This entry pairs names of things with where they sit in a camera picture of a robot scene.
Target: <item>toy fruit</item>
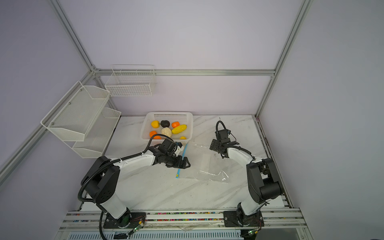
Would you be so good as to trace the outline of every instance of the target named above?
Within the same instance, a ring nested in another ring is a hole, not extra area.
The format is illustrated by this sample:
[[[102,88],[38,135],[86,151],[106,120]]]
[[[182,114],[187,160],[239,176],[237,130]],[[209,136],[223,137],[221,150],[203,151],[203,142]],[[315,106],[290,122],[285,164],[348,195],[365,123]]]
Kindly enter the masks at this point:
[[[172,123],[172,127],[173,127],[173,128],[175,128],[175,127],[177,127],[177,126],[180,126],[180,123],[179,123],[179,122],[173,122],[173,123]]]
[[[182,131],[184,131],[186,129],[187,129],[187,125],[183,124],[183,125],[177,126],[174,129],[172,129],[172,133],[178,134],[178,133],[181,133]]]
[[[169,121],[167,121],[167,120],[163,120],[163,121],[161,121],[160,125],[161,125],[162,127],[169,127],[169,126],[170,126]]]
[[[168,128],[168,127],[165,127],[161,130],[161,134],[164,134],[168,137],[171,137],[172,136],[172,131]]]
[[[155,120],[155,121],[151,122],[151,126],[153,128],[158,128],[160,126],[160,123],[159,123],[159,121]]]
[[[157,132],[156,131],[152,131],[152,132],[149,133],[149,137],[152,137],[155,134],[157,134]]]

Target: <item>white wall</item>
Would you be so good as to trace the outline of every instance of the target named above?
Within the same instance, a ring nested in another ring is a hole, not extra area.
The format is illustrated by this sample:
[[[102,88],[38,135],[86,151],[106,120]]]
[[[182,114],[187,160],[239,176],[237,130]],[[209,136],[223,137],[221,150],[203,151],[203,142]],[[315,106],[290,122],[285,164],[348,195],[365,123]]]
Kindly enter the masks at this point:
[[[315,1],[261,114],[315,240],[384,239],[383,13]]]
[[[157,69],[274,69],[302,0],[62,0],[90,58]]]
[[[46,0],[0,1],[0,166],[87,68]],[[93,163],[47,133],[0,192],[1,239],[53,239]]]
[[[108,76],[102,76],[107,82]],[[158,76],[152,97],[112,97],[122,115],[152,111],[255,114],[269,76]]]

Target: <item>white metal mesh shelf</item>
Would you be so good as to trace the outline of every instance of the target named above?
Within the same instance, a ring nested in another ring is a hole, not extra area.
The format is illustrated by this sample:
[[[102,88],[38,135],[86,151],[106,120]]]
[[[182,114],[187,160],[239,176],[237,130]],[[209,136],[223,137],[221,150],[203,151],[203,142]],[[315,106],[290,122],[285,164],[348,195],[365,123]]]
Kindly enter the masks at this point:
[[[46,125],[41,124],[62,141],[84,141],[101,110],[109,99],[109,91],[83,86],[65,104],[65,107]]]
[[[121,112],[103,108],[84,141],[75,142],[72,149],[82,158],[101,157],[112,136]]]
[[[156,78],[153,65],[111,65],[112,75],[105,84],[111,96],[151,96]]]

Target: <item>white marble table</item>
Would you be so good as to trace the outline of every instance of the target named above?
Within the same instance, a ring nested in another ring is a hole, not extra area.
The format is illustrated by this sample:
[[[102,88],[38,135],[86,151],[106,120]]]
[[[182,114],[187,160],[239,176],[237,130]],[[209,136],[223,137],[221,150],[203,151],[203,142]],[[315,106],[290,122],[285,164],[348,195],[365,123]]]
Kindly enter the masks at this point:
[[[266,157],[251,115],[194,116],[193,137],[189,141],[188,147],[194,144],[210,145],[215,137],[215,126],[218,120],[224,122],[226,128],[232,131],[240,145],[251,151],[252,155]],[[108,158],[117,158],[144,150],[147,141],[140,140],[143,121],[144,117],[122,117],[105,155]],[[191,147],[190,156],[188,156],[188,148],[185,152],[191,165],[194,164],[194,161],[201,162],[198,161],[199,159],[196,160],[196,156],[202,156],[197,149]],[[224,171],[228,175],[228,183],[177,179],[178,169],[167,168],[165,164],[156,164],[138,169],[129,176],[120,178],[116,191],[119,193],[120,199],[131,210],[235,208],[248,191],[247,174],[245,169],[235,161],[224,160],[226,161]],[[265,207],[283,206],[281,197],[278,197]],[[98,210],[98,208],[87,202],[84,203],[82,210],[90,211]]]

